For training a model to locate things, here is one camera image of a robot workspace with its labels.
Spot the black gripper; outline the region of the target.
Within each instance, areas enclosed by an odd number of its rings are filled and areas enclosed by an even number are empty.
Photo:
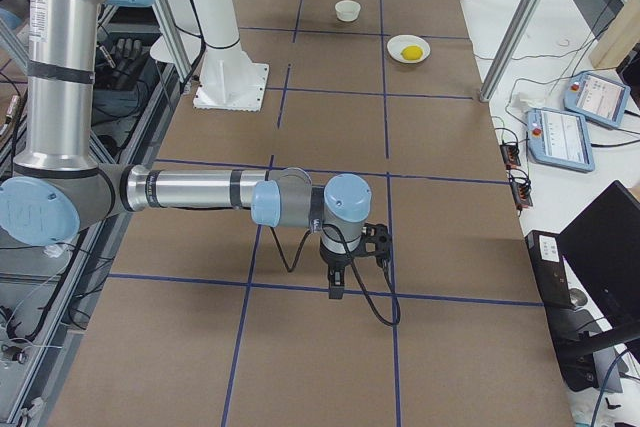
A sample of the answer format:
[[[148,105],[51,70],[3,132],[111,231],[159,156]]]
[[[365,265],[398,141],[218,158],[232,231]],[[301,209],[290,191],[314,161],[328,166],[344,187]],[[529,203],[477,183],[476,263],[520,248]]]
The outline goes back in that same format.
[[[325,245],[320,246],[320,256],[328,268],[329,298],[342,299],[345,287],[345,269],[355,262],[355,258],[351,254],[335,253]]]

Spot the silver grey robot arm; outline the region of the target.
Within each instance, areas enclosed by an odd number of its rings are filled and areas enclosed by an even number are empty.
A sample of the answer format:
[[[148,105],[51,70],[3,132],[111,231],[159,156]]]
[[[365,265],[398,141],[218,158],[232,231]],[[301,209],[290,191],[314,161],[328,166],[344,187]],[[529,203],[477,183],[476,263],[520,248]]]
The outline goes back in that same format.
[[[30,0],[26,145],[1,185],[1,226],[48,246],[104,219],[147,208],[247,210],[272,229],[319,233],[328,293],[343,296],[346,268],[367,255],[368,183],[340,174],[316,185],[302,169],[151,170],[100,163],[90,154],[100,7],[155,0]]]

